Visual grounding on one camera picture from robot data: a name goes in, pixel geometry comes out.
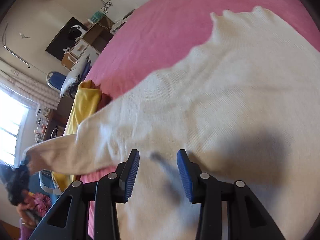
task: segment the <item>curtain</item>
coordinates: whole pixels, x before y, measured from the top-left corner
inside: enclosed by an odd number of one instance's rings
[[[58,92],[7,64],[6,70],[0,70],[0,89],[3,92],[30,109],[36,110],[39,104],[49,109],[57,109],[60,101]]]

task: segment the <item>pink garment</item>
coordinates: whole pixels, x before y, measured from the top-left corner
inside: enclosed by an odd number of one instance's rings
[[[40,217],[44,217],[44,215],[52,205],[50,197],[47,195],[43,195],[42,193],[35,193],[32,197],[35,200],[36,211],[38,212]]]
[[[212,32],[211,12],[250,12],[256,5],[279,15],[320,51],[320,32],[299,0],[151,0],[138,8],[108,43],[87,80],[101,84],[102,92],[116,99],[151,72],[171,67],[192,47],[206,42]],[[81,180],[96,181],[112,171],[114,167],[108,167]],[[91,237],[93,213],[91,203]]]
[[[40,217],[44,217],[47,211],[51,207],[50,197],[43,195],[42,193],[35,193],[32,198],[36,204],[35,210],[37,211]],[[25,227],[22,224],[22,219],[20,219],[20,238],[19,240],[28,240],[32,234],[33,230]]]

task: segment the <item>curtain rod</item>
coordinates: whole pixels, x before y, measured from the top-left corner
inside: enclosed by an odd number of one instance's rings
[[[27,62],[25,59],[23,59],[23,58],[20,57],[18,54],[16,54],[13,50],[11,50],[11,49],[9,49],[9,48],[7,47],[7,45],[6,45],[6,40],[5,40],[5,32],[6,32],[6,30],[7,30],[8,25],[9,25],[9,24],[7,23],[7,25],[6,25],[5,29],[4,29],[4,32],[3,32],[3,34],[2,34],[2,46],[3,46],[7,51],[9,51],[12,55],[16,56],[16,57],[17,57],[18,59],[20,59],[22,62],[24,62],[25,64],[27,64],[27,65],[28,65],[28,68],[30,68],[29,62]]]

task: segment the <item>window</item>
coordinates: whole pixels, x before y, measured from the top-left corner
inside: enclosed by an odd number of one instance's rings
[[[15,165],[21,126],[28,109],[0,90],[0,159]]]

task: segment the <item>hand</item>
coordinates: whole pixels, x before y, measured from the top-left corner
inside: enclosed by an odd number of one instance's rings
[[[23,190],[22,193],[26,196],[24,199],[24,203],[20,203],[17,206],[17,212],[20,215],[20,217],[22,218],[22,222],[24,223],[24,225],[28,228],[35,228],[36,227],[36,223],[27,215],[26,210],[27,209],[34,209],[36,204],[34,199],[28,195],[28,191],[27,190]]]

